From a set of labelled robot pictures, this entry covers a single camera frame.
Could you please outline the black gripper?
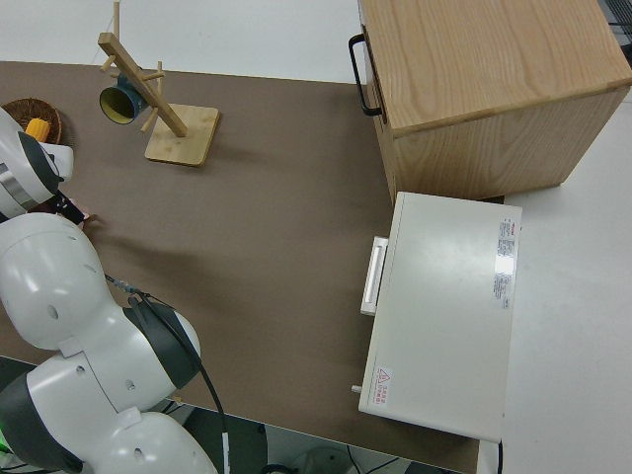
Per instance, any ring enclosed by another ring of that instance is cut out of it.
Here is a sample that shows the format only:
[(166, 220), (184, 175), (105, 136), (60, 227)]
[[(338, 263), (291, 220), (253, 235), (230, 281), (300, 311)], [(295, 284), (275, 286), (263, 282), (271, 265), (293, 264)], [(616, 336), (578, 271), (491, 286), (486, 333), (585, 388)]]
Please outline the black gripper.
[(62, 191), (57, 191), (48, 201), (53, 211), (73, 223), (83, 223), (88, 220), (88, 214), (82, 211)]

